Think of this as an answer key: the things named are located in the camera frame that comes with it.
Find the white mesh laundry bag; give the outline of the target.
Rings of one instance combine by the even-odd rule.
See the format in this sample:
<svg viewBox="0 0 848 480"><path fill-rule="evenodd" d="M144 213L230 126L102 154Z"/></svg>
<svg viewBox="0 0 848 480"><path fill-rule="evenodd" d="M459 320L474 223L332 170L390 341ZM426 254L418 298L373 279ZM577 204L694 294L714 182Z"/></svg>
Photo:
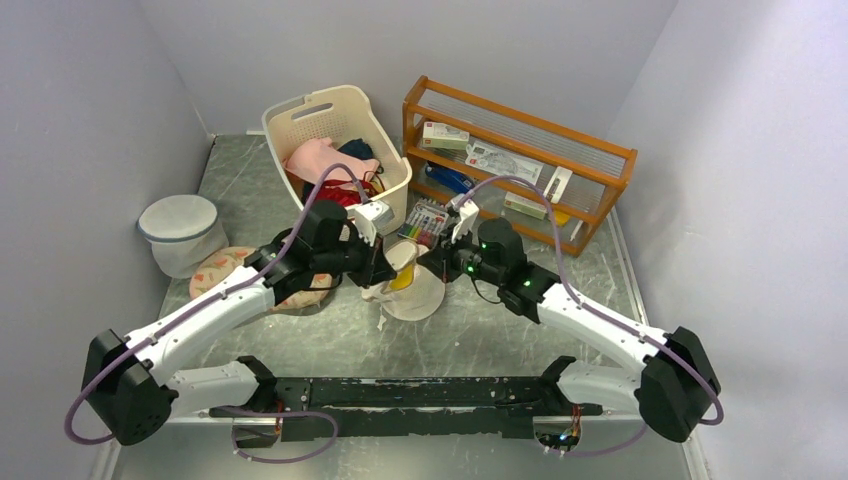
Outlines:
<svg viewBox="0 0 848 480"><path fill-rule="evenodd" d="M429 249L411 240L402 240L390 247L385 255L396 271ZM382 328L385 318L404 322L417 322L433 315L445 299L446 286L435 274L417 264L414 282L403 290L391 291L390 281L361 290L361 298L380 307Z"/></svg>

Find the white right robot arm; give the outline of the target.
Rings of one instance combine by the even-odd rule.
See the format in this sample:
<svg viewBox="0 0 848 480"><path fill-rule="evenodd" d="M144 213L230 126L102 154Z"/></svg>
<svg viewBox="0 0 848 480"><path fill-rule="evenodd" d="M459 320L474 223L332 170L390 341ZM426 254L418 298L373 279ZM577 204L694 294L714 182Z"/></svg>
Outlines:
<svg viewBox="0 0 848 480"><path fill-rule="evenodd" d="M527 258L521 236L503 219L484 221L477 233L444 233L418 264L449 283L462 275L495 286L500 305L528 320L561 329L613 360L611 367L574 360L557 368L539 391L550 413L593 404L636 413L663 438L682 443L713 419L720 383L693 331L672 332L629 319L578 293L553 271Z"/></svg>

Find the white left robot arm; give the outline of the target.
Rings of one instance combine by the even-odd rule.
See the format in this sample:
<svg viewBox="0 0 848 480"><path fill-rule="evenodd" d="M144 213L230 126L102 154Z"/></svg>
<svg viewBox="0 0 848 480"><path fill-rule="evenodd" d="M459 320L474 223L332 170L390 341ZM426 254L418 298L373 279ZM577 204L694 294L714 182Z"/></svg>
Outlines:
<svg viewBox="0 0 848 480"><path fill-rule="evenodd" d="M149 438L172 416L223 407L254 416L281 411L276 377L253 356L219 367L184 366L223 334L312 289L319 274L347 276L358 286L393 279L380 233L393 218L382 201L352 211L315 201L294 228L257 248L212 290L127 335L97 335L87 354L83 400L123 446Z"/></svg>

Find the yellow bra in bag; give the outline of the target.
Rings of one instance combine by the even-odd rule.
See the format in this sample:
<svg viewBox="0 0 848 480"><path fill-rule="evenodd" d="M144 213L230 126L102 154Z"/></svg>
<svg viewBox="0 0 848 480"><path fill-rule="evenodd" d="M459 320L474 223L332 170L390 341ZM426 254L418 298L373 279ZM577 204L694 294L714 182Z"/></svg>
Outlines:
<svg viewBox="0 0 848 480"><path fill-rule="evenodd" d="M412 261L398 270L396 277L388 284L389 289L399 291L408 288L414 282L416 266L416 262Z"/></svg>

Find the floral pink bra bag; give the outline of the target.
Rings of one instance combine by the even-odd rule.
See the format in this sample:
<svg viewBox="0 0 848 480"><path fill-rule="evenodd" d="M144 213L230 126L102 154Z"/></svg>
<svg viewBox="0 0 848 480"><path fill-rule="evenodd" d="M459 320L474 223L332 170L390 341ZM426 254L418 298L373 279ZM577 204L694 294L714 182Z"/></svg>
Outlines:
<svg viewBox="0 0 848 480"><path fill-rule="evenodd" d="M189 279L188 293L194 300L223 282L236 267L256 250L255 247L231 246L210 255L200 263ZM315 275L309 291L297 292L270 309L273 313L291 313L302 309L316 309L330 295L333 279L328 274Z"/></svg>

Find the cream plastic laundry basket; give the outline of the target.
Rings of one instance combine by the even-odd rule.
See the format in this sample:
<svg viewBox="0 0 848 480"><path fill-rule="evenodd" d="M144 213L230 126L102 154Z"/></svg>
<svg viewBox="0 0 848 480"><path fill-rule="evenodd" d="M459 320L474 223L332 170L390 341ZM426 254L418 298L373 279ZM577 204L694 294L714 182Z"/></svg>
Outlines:
<svg viewBox="0 0 848 480"><path fill-rule="evenodd" d="M303 187L315 186L331 165L328 177L351 211L359 196L351 176L371 189L369 198L391 208L393 219L383 234L397 230L407 214L409 161L401 156L358 87L341 85L314 91L265 110L262 125L277 170L298 208Z"/></svg>

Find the pack of coloured markers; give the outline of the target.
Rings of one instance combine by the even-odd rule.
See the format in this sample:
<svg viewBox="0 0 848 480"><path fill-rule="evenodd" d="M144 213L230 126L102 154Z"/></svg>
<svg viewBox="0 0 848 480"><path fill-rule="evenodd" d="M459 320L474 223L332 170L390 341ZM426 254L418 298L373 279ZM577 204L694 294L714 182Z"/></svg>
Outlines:
<svg viewBox="0 0 848 480"><path fill-rule="evenodd" d="M397 236L432 248L438 242L438 237L446 226L448 218L444 205L430 199L419 199L398 229Z"/></svg>

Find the blue stapler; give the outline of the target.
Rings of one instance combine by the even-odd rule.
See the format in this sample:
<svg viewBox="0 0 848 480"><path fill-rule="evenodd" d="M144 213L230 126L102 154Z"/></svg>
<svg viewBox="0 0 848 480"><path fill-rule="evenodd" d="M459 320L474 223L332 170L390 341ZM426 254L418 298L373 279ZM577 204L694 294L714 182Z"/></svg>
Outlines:
<svg viewBox="0 0 848 480"><path fill-rule="evenodd" d="M424 171L427 177L456 194L466 194L475 187L475 182L467 175L439 164L428 162Z"/></svg>

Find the red garment in basket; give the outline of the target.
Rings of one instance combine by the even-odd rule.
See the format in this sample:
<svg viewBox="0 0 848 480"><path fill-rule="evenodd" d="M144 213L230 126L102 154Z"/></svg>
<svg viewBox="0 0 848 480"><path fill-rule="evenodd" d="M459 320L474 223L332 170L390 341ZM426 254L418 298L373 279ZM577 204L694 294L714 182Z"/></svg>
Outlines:
<svg viewBox="0 0 848 480"><path fill-rule="evenodd" d="M384 191L380 181L377 181L377 183L362 181L361 186L367 198L374 197ZM361 203L360 192L354 183L342 183L340 180L326 180L320 187L316 199L330 200L343 207L351 207Z"/></svg>

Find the green white box lower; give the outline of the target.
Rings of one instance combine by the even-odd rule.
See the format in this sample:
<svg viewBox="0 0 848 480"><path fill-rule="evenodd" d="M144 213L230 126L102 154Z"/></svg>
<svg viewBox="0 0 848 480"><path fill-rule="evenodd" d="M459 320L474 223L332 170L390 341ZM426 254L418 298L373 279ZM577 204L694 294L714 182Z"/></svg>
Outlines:
<svg viewBox="0 0 848 480"><path fill-rule="evenodd" d="M506 193L503 206L535 219L545 219L547 216L547 209L544 205L512 192Z"/></svg>

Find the green white box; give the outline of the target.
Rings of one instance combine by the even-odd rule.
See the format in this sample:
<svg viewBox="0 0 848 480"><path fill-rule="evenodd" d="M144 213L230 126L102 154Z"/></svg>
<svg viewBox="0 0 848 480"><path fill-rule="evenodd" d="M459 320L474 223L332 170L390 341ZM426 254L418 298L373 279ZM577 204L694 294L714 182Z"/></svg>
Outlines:
<svg viewBox="0 0 848 480"><path fill-rule="evenodd" d="M424 148L465 150L469 140L468 132L452 125L433 121L423 124L421 143Z"/></svg>
<svg viewBox="0 0 848 480"><path fill-rule="evenodd" d="M503 206L535 219L545 219L547 216L547 209L544 205L512 192L506 193Z"/></svg>

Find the clear blister pack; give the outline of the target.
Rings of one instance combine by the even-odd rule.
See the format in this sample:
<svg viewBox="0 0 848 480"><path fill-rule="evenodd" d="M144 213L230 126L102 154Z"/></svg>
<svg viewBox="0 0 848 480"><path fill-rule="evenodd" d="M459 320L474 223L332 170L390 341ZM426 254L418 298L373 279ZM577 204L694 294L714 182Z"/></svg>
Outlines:
<svg viewBox="0 0 848 480"><path fill-rule="evenodd" d="M466 146L464 163L495 176L520 177L536 184L542 174L541 162L511 151L496 147L482 140L474 140Z"/></svg>

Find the green white box upper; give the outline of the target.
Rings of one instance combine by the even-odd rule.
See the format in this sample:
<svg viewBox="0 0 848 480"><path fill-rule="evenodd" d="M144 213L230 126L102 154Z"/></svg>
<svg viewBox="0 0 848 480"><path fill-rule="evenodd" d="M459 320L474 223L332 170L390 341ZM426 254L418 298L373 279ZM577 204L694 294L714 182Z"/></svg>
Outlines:
<svg viewBox="0 0 848 480"><path fill-rule="evenodd" d="M423 124L421 143L424 148L465 150L469 140L468 132L452 125L433 121Z"/></svg>

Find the dark blue garment in basket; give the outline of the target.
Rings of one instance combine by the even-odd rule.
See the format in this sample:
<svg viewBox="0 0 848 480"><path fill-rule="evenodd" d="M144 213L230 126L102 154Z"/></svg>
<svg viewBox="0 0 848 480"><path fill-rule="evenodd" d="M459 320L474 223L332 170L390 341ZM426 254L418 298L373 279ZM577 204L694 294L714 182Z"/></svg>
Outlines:
<svg viewBox="0 0 848 480"><path fill-rule="evenodd" d="M375 158L375 154L371 146L363 139L352 139L341 145L338 152L359 159L361 161L371 160Z"/></svg>

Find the pink cloth in basket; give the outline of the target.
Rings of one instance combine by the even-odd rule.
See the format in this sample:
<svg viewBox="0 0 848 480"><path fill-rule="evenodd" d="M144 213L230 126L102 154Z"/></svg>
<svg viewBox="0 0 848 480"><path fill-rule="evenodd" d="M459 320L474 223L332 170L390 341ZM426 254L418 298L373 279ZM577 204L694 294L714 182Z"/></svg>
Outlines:
<svg viewBox="0 0 848 480"><path fill-rule="evenodd" d="M375 158L361 161L338 152L329 137L310 139L281 161L286 178L301 193L315 187L322 173L334 164L345 165L360 181L371 181L380 167Z"/></svg>

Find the yellow small block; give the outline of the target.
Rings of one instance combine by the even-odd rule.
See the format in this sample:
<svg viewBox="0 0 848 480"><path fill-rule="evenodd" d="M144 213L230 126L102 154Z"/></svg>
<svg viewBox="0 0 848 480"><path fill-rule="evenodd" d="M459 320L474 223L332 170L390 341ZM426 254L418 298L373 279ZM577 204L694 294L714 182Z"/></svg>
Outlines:
<svg viewBox="0 0 848 480"><path fill-rule="evenodd" d="M548 219L551 220L557 228L561 228L569 222L571 216L565 212L554 210L553 213L548 216Z"/></svg>

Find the orange wooden shelf rack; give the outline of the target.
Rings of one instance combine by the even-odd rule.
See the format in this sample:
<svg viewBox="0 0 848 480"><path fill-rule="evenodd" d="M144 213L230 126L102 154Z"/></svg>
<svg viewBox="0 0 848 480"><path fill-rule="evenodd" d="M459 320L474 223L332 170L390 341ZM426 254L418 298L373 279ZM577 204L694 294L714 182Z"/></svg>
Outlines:
<svg viewBox="0 0 848 480"><path fill-rule="evenodd" d="M638 152L420 77L404 98L403 151L417 193L445 203L438 170L472 183L485 218L502 216L534 240L579 256L632 178Z"/></svg>

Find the white pen on shelf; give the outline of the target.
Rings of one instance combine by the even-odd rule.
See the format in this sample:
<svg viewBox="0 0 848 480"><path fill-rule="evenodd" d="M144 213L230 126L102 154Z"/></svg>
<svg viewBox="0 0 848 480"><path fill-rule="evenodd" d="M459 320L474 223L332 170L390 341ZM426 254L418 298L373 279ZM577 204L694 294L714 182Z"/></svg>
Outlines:
<svg viewBox="0 0 848 480"><path fill-rule="evenodd" d="M577 240L577 237L579 236L580 231L581 231L583 226L584 226L584 221L578 220L577 223L575 224L574 228L572 229L571 233L570 233L570 236L569 236L569 242L570 243L573 243Z"/></svg>

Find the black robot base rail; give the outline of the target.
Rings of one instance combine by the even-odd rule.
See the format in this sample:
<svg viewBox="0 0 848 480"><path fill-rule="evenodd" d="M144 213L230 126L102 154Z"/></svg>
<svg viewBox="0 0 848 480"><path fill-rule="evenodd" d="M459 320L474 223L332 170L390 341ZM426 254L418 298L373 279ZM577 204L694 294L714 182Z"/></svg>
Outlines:
<svg viewBox="0 0 848 480"><path fill-rule="evenodd" d="M214 407L214 418L268 419L281 442L346 437L495 434L531 439L546 417L598 416L574 404L552 375L517 377L278 377L243 404Z"/></svg>

